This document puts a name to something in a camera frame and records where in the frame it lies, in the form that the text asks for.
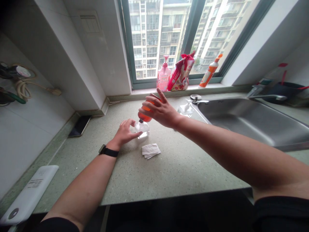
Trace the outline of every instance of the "kitchen countertop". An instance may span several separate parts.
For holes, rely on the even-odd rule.
[[[245,96],[245,93],[207,94],[202,95],[202,99],[237,96]],[[186,98],[189,96],[170,97],[168,101],[177,109],[179,105],[186,103]],[[68,138],[64,142],[50,162],[50,165],[58,165],[59,170],[34,213],[44,213],[51,209],[72,180],[98,155],[102,144],[114,137],[123,120],[138,120],[138,108],[142,102],[143,100],[125,101],[110,105],[106,116],[91,119],[83,136]],[[308,108],[265,103],[309,124]],[[194,118],[202,121],[197,114]],[[130,141],[121,149],[101,205],[249,187],[180,133],[155,120],[148,124],[149,137]],[[158,145],[161,154],[147,160],[142,156],[142,146],[151,143]],[[309,150],[287,153],[309,164]]]

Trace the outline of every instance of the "sink basin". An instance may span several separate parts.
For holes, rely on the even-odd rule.
[[[192,104],[208,124],[282,151],[309,149],[309,127],[256,100],[231,98]]]

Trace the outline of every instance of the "black watch strap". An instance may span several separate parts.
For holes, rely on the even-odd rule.
[[[117,157],[118,153],[118,151],[108,149],[105,144],[103,144],[103,146],[99,150],[99,155],[105,154],[108,156]]]

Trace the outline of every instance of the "orange bottle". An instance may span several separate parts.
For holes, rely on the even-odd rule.
[[[158,99],[159,101],[161,101],[160,98],[158,98],[156,95],[154,95],[154,94],[152,94],[152,93],[151,93],[149,96],[155,97],[156,99]],[[146,106],[142,106],[142,109],[143,109],[143,110],[150,111],[150,109],[149,109],[148,107],[146,107]],[[138,117],[140,118],[140,120],[139,120],[140,123],[143,123],[143,122],[150,122],[151,119],[152,119],[151,117],[148,117],[148,116],[142,114],[141,112],[138,112],[137,115],[138,115]]]
[[[216,69],[218,68],[219,64],[218,64],[218,61],[220,60],[220,58],[223,56],[223,54],[220,54],[214,62],[212,62],[205,75],[203,76],[203,79],[202,81],[200,82],[200,86],[199,88],[205,88],[206,85],[208,84],[208,82],[210,81],[210,79],[212,78],[213,74],[215,73]]]

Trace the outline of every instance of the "phone screen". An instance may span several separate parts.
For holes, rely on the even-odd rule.
[[[89,120],[91,118],[90,116],[81,116],[77,123],[75,124],[74,128],[72,129],[71,133],[69,134],[69,137],[73,136],[82,136],[85,127],[87,126]]]

